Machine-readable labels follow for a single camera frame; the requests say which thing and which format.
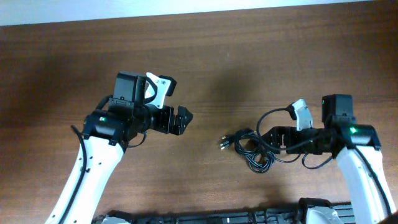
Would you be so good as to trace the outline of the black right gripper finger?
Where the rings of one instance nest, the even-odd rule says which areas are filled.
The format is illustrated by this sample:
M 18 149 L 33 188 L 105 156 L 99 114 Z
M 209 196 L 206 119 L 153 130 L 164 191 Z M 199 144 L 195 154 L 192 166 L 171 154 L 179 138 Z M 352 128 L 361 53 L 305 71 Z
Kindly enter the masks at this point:
M 262 134 L 263 140 L 274 140 L 275 128 L 271 128 L 265 134 Z
M 260 137 L 260 142 L 262 144 L 262 147 L 264 148 L 265 151 L 270 151 L 272 153 L 276 153 L 277 150 L 274 149 L 269 143 L 266 142 L 266 140 L 263 137 Z

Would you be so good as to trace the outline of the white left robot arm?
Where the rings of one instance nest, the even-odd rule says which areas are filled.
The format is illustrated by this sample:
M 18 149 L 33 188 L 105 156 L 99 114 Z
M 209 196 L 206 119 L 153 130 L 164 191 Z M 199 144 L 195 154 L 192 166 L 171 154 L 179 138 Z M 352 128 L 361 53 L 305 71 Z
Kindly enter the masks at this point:
M 75 164 L 47 223 L 91 223 L 106 184 L 138 134 L 151 129 L 179 136 L 193 119 L 183 106 L 164 104 L 177 82 L 151 72 L 119 72 L 114 92 L 83 123 Z

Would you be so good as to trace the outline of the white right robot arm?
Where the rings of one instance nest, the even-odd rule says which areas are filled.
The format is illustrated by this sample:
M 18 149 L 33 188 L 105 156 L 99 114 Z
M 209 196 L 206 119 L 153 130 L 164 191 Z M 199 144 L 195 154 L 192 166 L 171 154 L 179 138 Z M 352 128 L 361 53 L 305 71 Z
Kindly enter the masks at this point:
M 381 142 L 370 124 L 358 124 L 351 95 L 333 94 L 322 98 L 323 128 L 314 128 L 303 99 L 284 108 L 295 127 L 276 126 L 259 136 L 264 152 L 322 155 L 336 161 L 349 191 L 349 213 L 340 213 L 328 200 L 301 198 L 293 223 L 385 223 L 397 216 L 386 182 Z

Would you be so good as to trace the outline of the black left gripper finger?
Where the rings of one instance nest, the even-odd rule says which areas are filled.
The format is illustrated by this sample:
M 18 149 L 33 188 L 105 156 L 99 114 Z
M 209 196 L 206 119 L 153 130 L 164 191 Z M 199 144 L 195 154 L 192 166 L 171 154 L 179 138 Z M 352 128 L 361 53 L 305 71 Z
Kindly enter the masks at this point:
M 181 135 L 184 133 L 186 127 L 188 126 L 190 122 L 190 119 L 188 118 L 188 116 L 179 116 L 177 115 L 175 117 L 175 123 L 174 126 L 172 128 L 172 133 L 174 135 Z
M 181 122 L 191 122 L 193 114 L 184 106 L 178 106 L 177 118 Z

